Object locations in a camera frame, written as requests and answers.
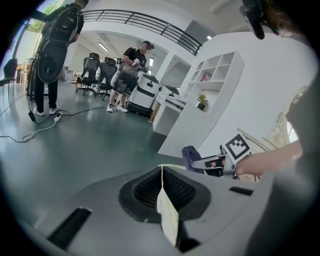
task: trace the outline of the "ceiling light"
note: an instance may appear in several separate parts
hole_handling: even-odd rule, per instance
[[[106,52],[109,52],[109,50],[108,50],[106,47],[104,47],[104,45],[103,45],[102,43],[98,42],[98,45],[99,45],[102,49],[104,49]]]
[[[154,65],[154,59],[150,58],[150,62],[149,62],[150,67],[152,67]]]

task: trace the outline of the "small plant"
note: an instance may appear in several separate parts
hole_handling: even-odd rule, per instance
[[[207,104],[206,98],[207,98],[207,96],[205,94],[199,93],[198,101],[200,102],[200,104],[205,106]]]

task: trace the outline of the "label tag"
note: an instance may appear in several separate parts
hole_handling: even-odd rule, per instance
[[[179,214],[164,190],[164,168],[161,167],[161,190],[156,201],[157,212],[161,215],[161,226],[165,237],[176,246]]]

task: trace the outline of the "robotic hand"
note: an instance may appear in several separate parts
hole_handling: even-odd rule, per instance
[[[218,155],[201,158],[193,146],[187,146],[182,150],[182,158],[188,171],[230,179],[238,179],[235,171],[237,163],[250,154],[250,147],[241,134],[222,144]]]
[[[149,67],[148,67],[147,65],[144,66],[144,67],[142,67],[142,66],[140,65],[140,60],[137,59],[137,58],[134,60],[132,66],[133,66],[133,67],[137,67],[139,71],[142,71],[142,72],[144,72],[144,73],[147,73],[148,70],[149,70]]]

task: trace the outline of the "black railing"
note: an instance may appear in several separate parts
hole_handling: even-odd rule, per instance
[[[193,55],[196,55],[202,46],[180,28],[140,12],[115,9],[88,10],[83,12],[83,17],[85,22],[122,23],[152,31],[177,43]]]

